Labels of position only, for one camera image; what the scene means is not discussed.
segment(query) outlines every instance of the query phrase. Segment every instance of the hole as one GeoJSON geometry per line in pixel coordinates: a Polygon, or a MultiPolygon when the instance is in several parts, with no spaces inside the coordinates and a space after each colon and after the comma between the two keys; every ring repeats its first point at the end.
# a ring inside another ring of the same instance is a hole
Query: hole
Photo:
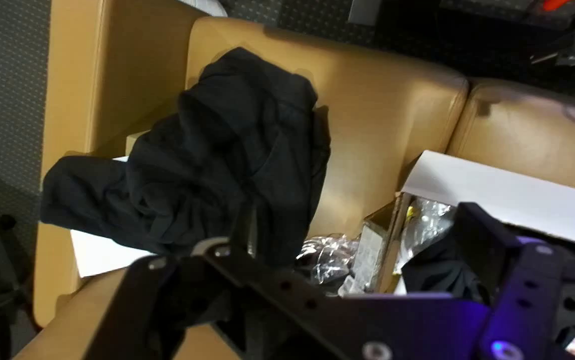
{"type": "Polygon", "coordinates": [[[530,281],[524,281],[524,287],[527,287],[527,289],[539,289],[539,285],[536,285],[536,282],[530,282],[530,281]]]}
{"type": "Polygon", "coordinates": [[[194,299],[194,301],[191,302],[191,312],[205,312],[206,309],[208,309],[206,299],[194,299]]]}
{"type": "Polygon", "coordinates": [[[530,302],[527,299],[516,301],[520,309],[530,309],[530,302]]]}
{"type": "Polygon", "coordinates": [[[564,299],[563,306],[564,306],[564,311],[575,312],[575,301],[573,299],[564,299]]]}
{"type": "Polygon", "coordinates": [[[318,309],[318,304],[317,304],[314,301],[306,301],[305,306],[306,306],[309,311],[318,309]]]}

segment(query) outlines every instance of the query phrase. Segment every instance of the black metal frame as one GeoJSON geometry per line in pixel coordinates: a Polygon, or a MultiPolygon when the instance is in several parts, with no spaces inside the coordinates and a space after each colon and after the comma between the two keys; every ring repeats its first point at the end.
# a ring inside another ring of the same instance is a hole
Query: black metal frame
{"type": "MultiPolygon", "coordinates": [[[[232,244],[252,238],[255,221],[242,219],[232,244]]],[[[85,359],[170,359],[185,331],[205,323],[240,359],[570,359],[559,334],[575,326],[575,256],[523,247],[475,205],[458,206],[455,230],[463,259],[494,292],[490,309],[435,296],[329,299],[224,244],[205,259],[131,267],[85,359]]]]}

